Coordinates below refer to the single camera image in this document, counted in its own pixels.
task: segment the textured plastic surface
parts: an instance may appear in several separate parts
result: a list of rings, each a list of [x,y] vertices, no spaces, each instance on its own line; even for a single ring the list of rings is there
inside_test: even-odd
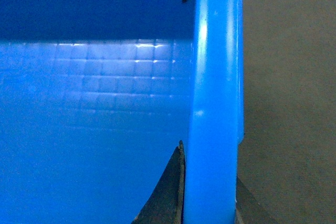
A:
[[[242,136],[241,0],[196,0],[184,223],[234,223]]]
[[[130,223],[178,140],[185,223],[233,223],[242,0],[194,1],[0,0],[0,223]]]
[[[191,40],[1,43],[0,220],[130,223],[187,139],[191,55]]]

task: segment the gray floor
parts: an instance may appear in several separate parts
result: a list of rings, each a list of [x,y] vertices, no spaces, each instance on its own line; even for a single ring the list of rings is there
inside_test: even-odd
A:
[[[336,0],[244,0],[238,174],[279,223],[336,223]]]

